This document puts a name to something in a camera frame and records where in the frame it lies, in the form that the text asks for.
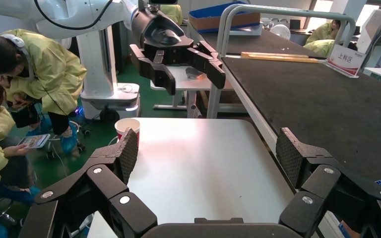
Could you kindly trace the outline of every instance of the sign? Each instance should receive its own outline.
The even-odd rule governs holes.
[[[328,58],[328,64],[349,76],[357,76],[357,73],[366,58],[366,55],[358,51],[334,45],[334,49]]]

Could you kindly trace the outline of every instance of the headphones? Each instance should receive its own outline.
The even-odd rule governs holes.
[[[34,79],[33,65],[31,64],[30,54],[27,52],[27,50],[25,48],[24,41],[21,38],[16,37],[16,36],[11,35],[11,34],[2,34],[0,36],[4,37],[5,39],[10,40],[12,43],[14,43],[14,45],[17,47],[18,50],[23,52],[23,54],[25,55],[25,57],[27,58],[27,61],[28,61],[28,77],[29,77],[29,79]]]

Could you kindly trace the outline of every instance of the robotic arm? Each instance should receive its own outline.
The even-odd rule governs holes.
[[[41,34],[65,39],[123,21],[130,29],[138,0],[0,0],[0,15],[34,22]]]
[[[176,0],[0,0],[0,15],[33,21],[49,38],[64,39],[90,31],[104,30],[123,21],[132,30],[139,46],[131,45],[132,62],[141,76],[157,87],[175,94],[175,79],[166,65],[188,64],[207,74],[219,89],[225,73],[218,53],[206,42],[193,45],[183,30],[154,6],[175,4]]]

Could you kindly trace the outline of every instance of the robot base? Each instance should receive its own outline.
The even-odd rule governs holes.
[[[140,110],[139,85],[118,83],[114,94],[110,97],[90,96],[84,91],[81,93],[81,101],[86,119],[102,119],[99,118],[102,111],[111,114],[110,120],[114,118],[113,111],[119,114],[120,119],[138,117]]]
[[[98,115],[100,115],[101,111],[104,110],[103,108],[97,109],[91,102],[81,100],[82,101],[82,107],[84,108],[84,117],[86,119],[99,119]],[[110,104],[108,105],[108,108],[111,110],[115,110],[118,114],[120,119],[122,118],[136,118],[139,115],[139,110],[141,109],[141,102],[138,96],[138,99],[135,101],[134,104],[131,104],[130,107],[123,108],[123,109],[115,109],[114,107],[111,107]]]

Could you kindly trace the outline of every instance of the blue box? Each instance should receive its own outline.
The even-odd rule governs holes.
[[[233,4],[245,4],[242,1],[211,6],[189,12],[189,22],[198,33],[218,32],[223,11]],[[231,29],[260,25],[260,13],[238,12],[232,20]]]

